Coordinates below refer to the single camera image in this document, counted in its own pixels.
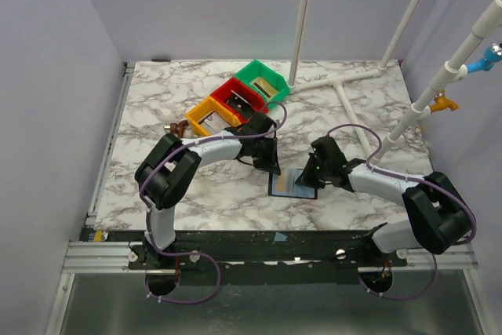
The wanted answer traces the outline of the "white silver patterned card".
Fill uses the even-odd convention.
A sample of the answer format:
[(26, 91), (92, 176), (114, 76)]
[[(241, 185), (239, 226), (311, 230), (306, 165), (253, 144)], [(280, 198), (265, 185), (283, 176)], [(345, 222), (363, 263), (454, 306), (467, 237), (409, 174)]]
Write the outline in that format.
[(209, 135), (219, 133), (229, 127), (229, 124), (215, 111), (208, 113), (198, 123)]

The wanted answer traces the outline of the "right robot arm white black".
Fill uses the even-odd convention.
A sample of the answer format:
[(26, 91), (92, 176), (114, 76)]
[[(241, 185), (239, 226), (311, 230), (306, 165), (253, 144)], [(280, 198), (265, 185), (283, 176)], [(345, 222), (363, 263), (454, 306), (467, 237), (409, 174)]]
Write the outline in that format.
[(361, 246), (362, 259), (377, 266), (400, 249), (425, 249), (439, 255), (474, 231), (474, 217), (446, 175), (402, 176), (370, 167), (360, 158), (346, 159), (336, 141), (323, 136), (296, 183), (313, 189), (331, 184), (349, 192), (373, 195), (402, 206), (407, 219), (375, 227)]

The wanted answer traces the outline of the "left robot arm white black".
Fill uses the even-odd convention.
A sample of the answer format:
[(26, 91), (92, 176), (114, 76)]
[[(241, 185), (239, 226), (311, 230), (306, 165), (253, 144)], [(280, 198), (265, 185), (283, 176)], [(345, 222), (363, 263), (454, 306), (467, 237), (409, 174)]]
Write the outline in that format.
[(198, 169), (216, 162), (250, 157), (254, 169), (279, 175), (276, 131), (281, 125), (263, 112), (248, 122), (208, 137), (181, 140), (166, 134), (136, 170), (140, 199), (147, 205), (147, 259), (157, 268), (173, 262), (174, 215)]

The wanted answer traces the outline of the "black leather card holder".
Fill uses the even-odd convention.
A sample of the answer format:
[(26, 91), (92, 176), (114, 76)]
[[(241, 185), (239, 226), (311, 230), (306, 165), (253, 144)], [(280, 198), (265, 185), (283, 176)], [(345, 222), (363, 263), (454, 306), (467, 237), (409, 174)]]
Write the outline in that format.
[(296, 181), (303, 170), (287, 168), (280, 175), (269, 173), (267, 194), (279, 198), (302, 198), (316, 200), (318, 192), (314, 188), (299, 185)]

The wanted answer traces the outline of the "gold credit card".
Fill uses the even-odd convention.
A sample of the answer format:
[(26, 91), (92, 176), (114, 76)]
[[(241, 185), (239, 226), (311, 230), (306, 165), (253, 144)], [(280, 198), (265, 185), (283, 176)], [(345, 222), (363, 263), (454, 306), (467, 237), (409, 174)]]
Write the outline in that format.
[(277, 94), (277, 89), (262, 77), (256, 77), (251, 86), (267, 99), (271, 99)]

